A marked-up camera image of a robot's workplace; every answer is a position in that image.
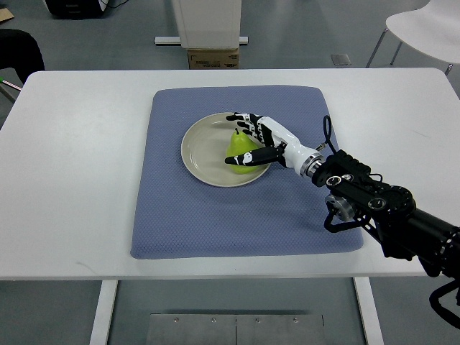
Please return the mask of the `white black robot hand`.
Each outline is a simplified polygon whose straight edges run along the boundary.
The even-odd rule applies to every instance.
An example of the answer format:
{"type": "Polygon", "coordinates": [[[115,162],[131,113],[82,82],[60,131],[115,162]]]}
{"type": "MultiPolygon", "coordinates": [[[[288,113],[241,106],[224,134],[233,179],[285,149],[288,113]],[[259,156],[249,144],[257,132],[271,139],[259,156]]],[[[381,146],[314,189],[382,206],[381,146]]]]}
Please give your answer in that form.
{"type": "Polygon", "coordinates": [[[325,162],[318,150],[302,145],[293,133],[268,116],[234,113],[226,120],[235,121],[245,134],[262,144],[259,149],[226,157],[226,164],[249,167],[279,162],[298,175],[311,178],[325,162]]]}

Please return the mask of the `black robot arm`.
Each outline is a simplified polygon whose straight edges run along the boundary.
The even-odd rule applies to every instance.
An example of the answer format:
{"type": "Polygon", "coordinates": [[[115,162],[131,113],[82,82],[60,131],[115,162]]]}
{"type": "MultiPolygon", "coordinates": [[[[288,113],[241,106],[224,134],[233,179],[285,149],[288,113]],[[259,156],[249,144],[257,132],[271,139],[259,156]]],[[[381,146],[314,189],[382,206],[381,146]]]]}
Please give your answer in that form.
{"type": "Polygon", "coordinates": [[[333,149],[318,164],[312,181],[330,191],[326,230],[363,228],[380,244],[385,257],[418,257],[428,276],[452,279],[431,293],[429,303],[445,322],[458,328],[459,317],[440,299],[459,291],[459,228],[417,208],[408,189],[384,183],[380,174],[343,150],[333,149]]]}

